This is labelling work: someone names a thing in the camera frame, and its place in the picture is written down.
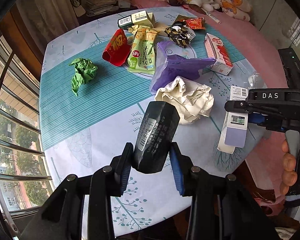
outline curtain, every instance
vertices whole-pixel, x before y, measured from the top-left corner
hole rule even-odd
[[[79,26],[70,0],[17,0],[16,5],[43,55],[50,41]]]

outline red envelope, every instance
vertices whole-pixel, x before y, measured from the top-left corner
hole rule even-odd
[[[112,65],[120,67],[129,56],[130,48],[123,29],[118,29],[102,53],[102,58]]]

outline table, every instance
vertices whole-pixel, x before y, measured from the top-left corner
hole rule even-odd
[[[117,30],[117,20],[135,10],[95,20],[51,41],[46,49],[40,89],[40,124],[42,144],[55,185],[71,173],[93,174],[120,155],[126,142],[136,141],[143,114],[153,96],[150,77],[128,73],[101,58]],[[178,7],[149,8],[157,21],[171,25],[178,14],[194,17]],[[234,68],[228,76],[215,72],[201,74],[197,82],[212,87],[215,98],[210,117],[191,125],[179,125],[174,137],[184,155],[194,165],[217,176],[234,171],[263,136],[264,129],[248,125],[244,148],[234,154],[217,150],[230,86],[243,86],[255,70],[244,56],[217,30],[207,32],[220,37]],[[196,32],[188,49],[174,52],[188,57],[207,57],[205,31]],[[68,64],[77,57],[91,59],[98,65],[97,76],[80,87],[79,97],[71,91],[74,68]],[[162,172],[141,174],[131,170],[123,196],[112,197],[112,215],[116,236],[140,230],[175,215],[190,206],[190,197],[181,197],[175,188],[169,157]],[[85,199],[83,236],[86,236],[87,204]]]

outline green snack package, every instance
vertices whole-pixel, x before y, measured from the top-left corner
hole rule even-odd
[[[71,80],[71,90],[78,96],[78,90],[81,85],[89,83],[96,75],[98,69],[90,59],[76,58],[69,65],[74,65],[75,74]]]
[[[128,57],[129,72],[154,74],[155,53],[153,43],[157,34],[158,31],[149,27],[138,26]]]

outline hand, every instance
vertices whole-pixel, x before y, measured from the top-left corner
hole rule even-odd
[[[282,173],[282,182],[280,184],[280,193],[286,195],[289,190],[289,186],[292,186],[297,181],[297,173],[294,171],[297,160],[296,158],[289,153],[289,148],[287,141],[284,140],[282,143],[282,151],[286,153],[282,158],[283,173]]]

